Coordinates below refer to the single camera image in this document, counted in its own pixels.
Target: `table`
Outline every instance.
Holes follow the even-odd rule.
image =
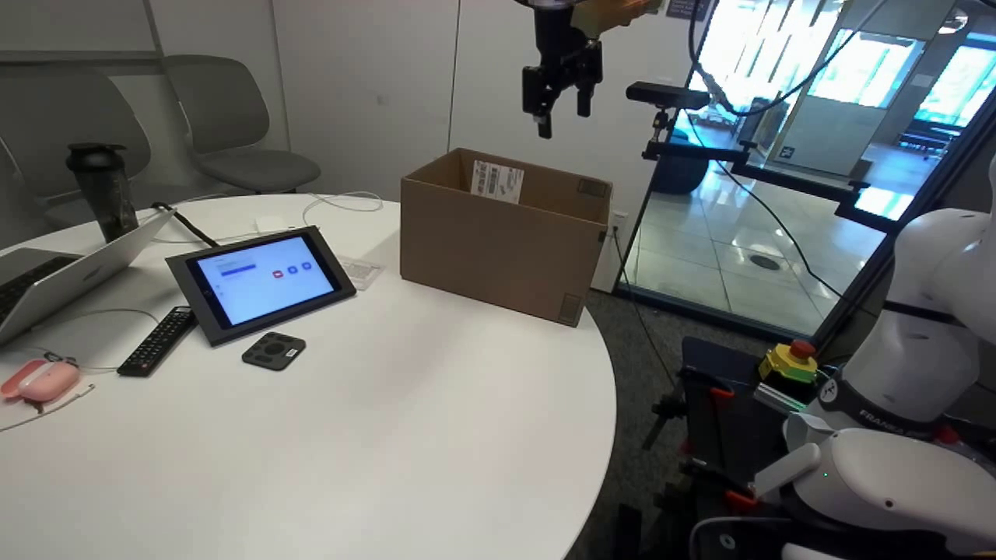
[[[219,241],[319,224],[359,297],[277,334],[287,373],[239,360],[254,337],[189,334],[149,379],[110,369],[181,302],[173,224],[131,271],[0,353],[74,356],[98,390],[0,432],[3,560],[548,560],[601,492],[617,387],[605,341],[398,276],[398,206],[245,197],[179,206]],[[98,246],[98,224],[32,246]]]

